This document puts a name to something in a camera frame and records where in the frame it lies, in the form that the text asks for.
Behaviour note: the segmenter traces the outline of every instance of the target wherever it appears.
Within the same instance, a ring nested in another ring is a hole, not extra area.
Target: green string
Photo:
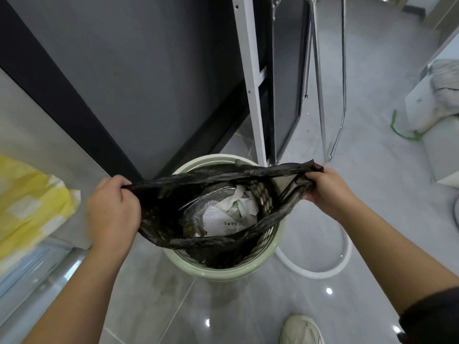
[[[397,110],[395,109],[394,113],[392,114],[391,128],[398,136],[401,136],[405,140],[410,140],[410,141],[420,141],[422,139],[422,134],[420,134],[420,133],[418,133],[416,131],[413,132],[414,136],[405,136],[405,135],[400,134],[397,130],[395,130],[395,127],[394,127],[396,119],[397,119]]]

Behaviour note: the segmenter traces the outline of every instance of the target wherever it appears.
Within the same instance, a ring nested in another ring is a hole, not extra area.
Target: white sneaker
[[[315,322],[305,315],[292,315],[284,322],[279,344],[325,344]]]

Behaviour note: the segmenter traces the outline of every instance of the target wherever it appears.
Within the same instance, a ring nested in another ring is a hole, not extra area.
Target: forearm
[[[339,221],[399,314],[429,295],[459,286],[459,277],[358,199],[344,204]]]
[[[99,343],[123,260],[91,250],[23,343]]]

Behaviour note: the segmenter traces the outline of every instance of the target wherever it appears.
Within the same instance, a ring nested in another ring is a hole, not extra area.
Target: person's left hand
[[[139,199],[122,185],[131,182],[121,175],[103,179],[88,199],[86,229],[93,250],[125,257],[141,223]]]

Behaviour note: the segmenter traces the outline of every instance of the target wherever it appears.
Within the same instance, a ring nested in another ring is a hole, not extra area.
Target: gray wall
[[[95,186],[108,174],[43,109],[0,69],[0,153],[25,162],[81,191],[77,212],[53,237],[81,248],[91,242],[84,211]]]
[[[8,0],[150,178],[243,79],[231,0]]]

